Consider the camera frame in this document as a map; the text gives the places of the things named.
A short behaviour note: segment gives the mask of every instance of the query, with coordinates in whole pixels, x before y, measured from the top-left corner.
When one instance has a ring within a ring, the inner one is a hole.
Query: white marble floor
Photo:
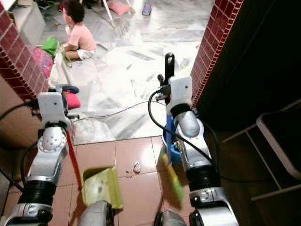
[[[174,53],[176,73],[193,66],[213,5],[213,0],[153,0],[152,14],[145,17],[141,14],[144,1],[131,2],[134,15],[112,13],[117,24],[114,29],[99,4],[86,9],[84,22],[101,45],[93,59],[72,63],[70,72],[73,85],[80,89],[81,108],[71,111],[82,118],[101,117],[74,122],[75,144],[162,134],[148,115],[147,103],[103,116],[146,102],[158,88],[157,75],[164,74],[166,53]],[[46,28],[41,43],[50,35],[67,41],[64,25],[55,26],[55,18],[60,17],[55,9],[44,12]],[[152,103],[152,112],[164,125],[165,107]]]

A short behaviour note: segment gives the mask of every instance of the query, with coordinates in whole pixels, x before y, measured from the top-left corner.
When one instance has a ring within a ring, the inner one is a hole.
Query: green dustpan
[[[89,206],[96,201],[107,201],[113,209],[122,209],[123,201],[116,167],[86,169],[81,177],[83,202]]]

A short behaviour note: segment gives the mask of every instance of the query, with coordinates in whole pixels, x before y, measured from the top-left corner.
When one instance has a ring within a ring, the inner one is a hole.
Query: child
[[[65,56],[69,59],[88,59],[93,56],[96,43],[91,32],[82,23],[85,11],[78,0],[64,0],[64,21],[71,27],[68,34],[68,44],[65,47]]]

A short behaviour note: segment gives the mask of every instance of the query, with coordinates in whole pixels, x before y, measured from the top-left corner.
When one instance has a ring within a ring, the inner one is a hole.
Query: brick pillar
[[[191,71],[193,106],[196,106],[202,94],[242,3],[243,0],[215,0]]]
[[[48,90],[40,67],[0,3],[0,75],[22,100],[36,98]]]

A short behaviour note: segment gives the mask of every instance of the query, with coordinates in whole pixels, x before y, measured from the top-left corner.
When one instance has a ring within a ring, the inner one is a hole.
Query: white shorts
[[[82,48],[79,48],[77,50],[77,53],[78,53],[81,60],[89,59],[94,55],[95,49],[88,51],[88,50],[84,50]]]

